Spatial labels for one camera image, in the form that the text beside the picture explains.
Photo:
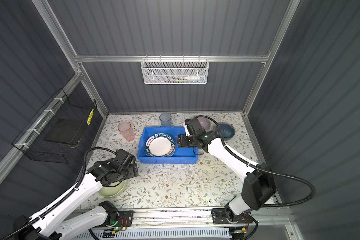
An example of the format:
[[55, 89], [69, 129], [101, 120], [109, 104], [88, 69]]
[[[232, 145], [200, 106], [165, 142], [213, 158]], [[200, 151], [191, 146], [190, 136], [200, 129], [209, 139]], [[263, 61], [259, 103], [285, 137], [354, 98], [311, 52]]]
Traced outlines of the pink ceramic bowl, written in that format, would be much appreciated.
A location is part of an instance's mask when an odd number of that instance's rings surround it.
[[209, 132], [211, 130], [211, 121], [208, 118], [199, 117], [197, 119], [206, 132]]

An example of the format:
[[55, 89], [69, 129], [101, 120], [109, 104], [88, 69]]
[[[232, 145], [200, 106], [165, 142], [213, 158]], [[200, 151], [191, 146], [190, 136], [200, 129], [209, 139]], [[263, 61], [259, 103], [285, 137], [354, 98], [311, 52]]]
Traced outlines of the green rimmed white plate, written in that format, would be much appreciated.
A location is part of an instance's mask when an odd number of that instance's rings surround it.
[[171, 157], [176, 150], [175, 139], [166, 133], [157, 133], [145, 143], [145, 152], [149, 157]]

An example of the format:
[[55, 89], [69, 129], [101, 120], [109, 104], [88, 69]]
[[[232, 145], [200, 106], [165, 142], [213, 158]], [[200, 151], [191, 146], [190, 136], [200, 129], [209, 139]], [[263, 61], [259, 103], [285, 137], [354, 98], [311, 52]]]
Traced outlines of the light green bowl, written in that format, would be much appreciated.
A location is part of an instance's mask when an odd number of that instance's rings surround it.
[[127, 187], [127, 180], [123, 182], [112, 183], [110, 187], [103, 187], [98, 191], [98, 194], [103, 198], [114, 198], [120, 195]]

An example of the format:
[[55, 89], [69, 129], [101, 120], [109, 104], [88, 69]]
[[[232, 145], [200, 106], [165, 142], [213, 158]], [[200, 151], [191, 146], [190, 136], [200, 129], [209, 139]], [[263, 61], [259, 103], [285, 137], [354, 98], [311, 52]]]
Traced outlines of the dark blue ceramic bowl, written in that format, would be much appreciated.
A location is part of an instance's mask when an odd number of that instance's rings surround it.
[[236, 130], [231, 124], [219, 123], [219, 128], [224, 140], [230, 140], [236, 134]]

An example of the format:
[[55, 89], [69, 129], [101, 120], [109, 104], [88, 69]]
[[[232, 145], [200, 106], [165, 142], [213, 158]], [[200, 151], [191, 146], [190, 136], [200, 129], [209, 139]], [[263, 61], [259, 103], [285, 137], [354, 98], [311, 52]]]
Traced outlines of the pink plastic cup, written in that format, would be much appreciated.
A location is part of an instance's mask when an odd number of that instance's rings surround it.
[[130, 122], [122, 122], [118, 125], [118, 130], [127, 142], [135, 139], [134, 131]]

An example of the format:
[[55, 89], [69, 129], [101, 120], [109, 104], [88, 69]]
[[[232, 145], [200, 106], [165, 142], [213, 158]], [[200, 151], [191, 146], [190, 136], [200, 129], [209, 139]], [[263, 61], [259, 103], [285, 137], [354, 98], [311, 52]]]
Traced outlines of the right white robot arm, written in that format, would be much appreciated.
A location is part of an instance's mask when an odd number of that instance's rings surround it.
[[267, 164], [258, 165], [228, 146], [215, 132], [195, 135], [178, 135], [180, 148], [198, 148], [216, 157], [229, 167], [241, 180], [241, 193], [225, 205], [227, 219], [233, 221], [239, 215], [257, 211], [276, 193], [276, 184], [272, 174], [266, 173]]

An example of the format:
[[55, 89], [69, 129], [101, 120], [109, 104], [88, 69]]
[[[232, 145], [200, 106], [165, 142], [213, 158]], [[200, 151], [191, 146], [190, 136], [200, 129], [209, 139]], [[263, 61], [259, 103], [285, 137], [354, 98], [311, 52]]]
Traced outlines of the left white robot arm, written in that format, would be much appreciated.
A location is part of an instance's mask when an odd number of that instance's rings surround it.
[[97, 161], [64, 194], [42, 210], [26, 218], [19, 217], [14, 223], [15, 240], [69, 240], [105, 225], [118, 230], [127, 227], [129, 221], [122, 217], [115, 205], [101, 202], [94, 209], [70, 220], [67, 217], [92, 194], [108, 186], [139, 175], [134, 157]]

